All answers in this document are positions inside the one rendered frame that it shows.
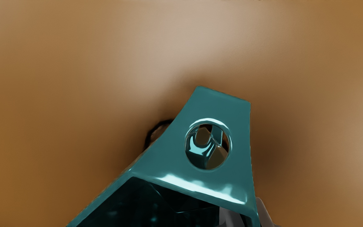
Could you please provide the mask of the teal faceted mug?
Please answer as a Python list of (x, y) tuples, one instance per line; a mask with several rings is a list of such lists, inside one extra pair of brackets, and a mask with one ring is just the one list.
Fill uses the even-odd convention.
[(164, 133), (66, 227), (217, 227), (220, 208), (262, 227), (251, 104), (198, 86)]

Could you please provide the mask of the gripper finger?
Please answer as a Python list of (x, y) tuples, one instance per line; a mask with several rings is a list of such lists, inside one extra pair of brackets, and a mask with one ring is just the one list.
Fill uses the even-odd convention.
[[(263, 203), (263, 201), (256, 197), (257, 213), (260, 221), (260, 227), (281, 227), (276, 225), (271, 220), (270, 215)], [(245, 216), (228, 210), (226, 208), (219, 208), (219, 227), (253, 227), (249, 219)]]

